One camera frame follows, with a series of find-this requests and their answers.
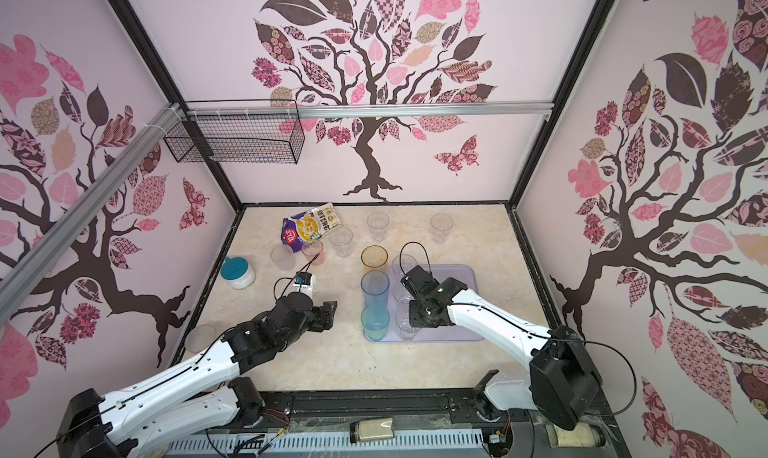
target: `black wire basket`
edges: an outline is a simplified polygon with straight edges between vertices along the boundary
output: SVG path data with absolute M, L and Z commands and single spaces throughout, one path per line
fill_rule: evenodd
M 168 131 L 165 144 L 178 163 L 199 163 L 204 156 L 224 163 L 299 162 L 304 130 L 294 100 L 269 102 L 265 107 L 187 111 Z M 213 101 L 188 101 L 189 103 Z

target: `pink butterfly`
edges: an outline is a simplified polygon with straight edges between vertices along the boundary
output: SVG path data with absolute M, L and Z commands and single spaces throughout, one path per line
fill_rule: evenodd
M 458 155 L 453 153 L 440 153 L 435 155 L 435 159 L 441 163 L 448 165 L 448 170 L 453 171 L 458 176 L 458 170 L 466 165 L 477 165 L 478 154 L 475 152 L 475 148 L 478 146 L 477 135 L 474 135 L 466 140 L 466 143 L 462 146 L 462 150 Z
M 186 177 L 184 178 L 184 194 L 187 195 L 190 206 L 181 216 L 179 230 L 188 228 L 193 224 L 195 226 L 205 224 L 205 214 L 200 209 L 205 207 L 205 202 L 210 198 L 205 197 L 202 191 L 196 191 Z

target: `marble table surface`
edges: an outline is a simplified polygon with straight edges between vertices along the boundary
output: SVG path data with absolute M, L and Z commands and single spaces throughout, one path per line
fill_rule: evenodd
M 234 290 L 219 276 L 198 324 L 211 324 L 220 333 L 274 306 L 275 280 L 298 271 L 306 259 L 296 253 L 295 270 L 284 272 L 270 260 L 270 250 L 279 242 L 283 218 L 304 210 L 257 207 L 246 211 L 229 256 L 247 259 L 256 271 L 256 282 L 245 290 Z M 387 213 L 390 219 L 389 236 L 380 243 L 371 239 L 366 224 L 368 215 L 375 211 Z M 250 376 L 259 390 L 473 387 L 489 370 L 524 372 L 511 356 L 487 340 L 370 343 L 362 336 L 360 324 L 360 278 L 366 272 L 360 252 L 379 244 L 387 249 L 391 261 L 408 241 L 424 243 L 432 263 L 472 267 L 484 299 L 528 321 L 546 324 L 502 204 L 338 206 L 336 212 L 354 233 L 352 255 L 337 257 L 328 237 L 324 237 L 325 262 L 311 268 L 316 277 L 315 305 L 324 300 L 339 303 L 333 328 L 304 333 L 274 360 L 249 371 L 245 376 Z M 446 243 L 434 243 L 430 236 L 429 219 L 436 213 L 446 213 L 455 222 Z M 406 253 L 419 263 L 425 262 L 417 245 L 409 245 Z M 285 282 L 278 287 L 278 293 Z

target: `white jar with teal lid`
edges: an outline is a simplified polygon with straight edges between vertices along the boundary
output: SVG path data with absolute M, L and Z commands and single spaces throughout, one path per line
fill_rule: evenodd
M 221 277 L 236 290 L 248 288 L 256 280 L 256 273 L 243 257 L 224 259 Z

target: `pink wall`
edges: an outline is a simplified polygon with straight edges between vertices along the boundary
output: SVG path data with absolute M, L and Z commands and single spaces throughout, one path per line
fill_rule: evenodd
M 165 99 L 105 0 L 0 0 L 0 15 L 5 275 Z M 142 162 L 0 330 L 4 455 L 50 441 L 73 395 L 168 362 L 233 217 L 204 165 L 162 143 Z
M 521 205 L 632 456 L 764 456 L 768 0 L 620 0 Z M 617 410 L 628 369 L 590 347 Z

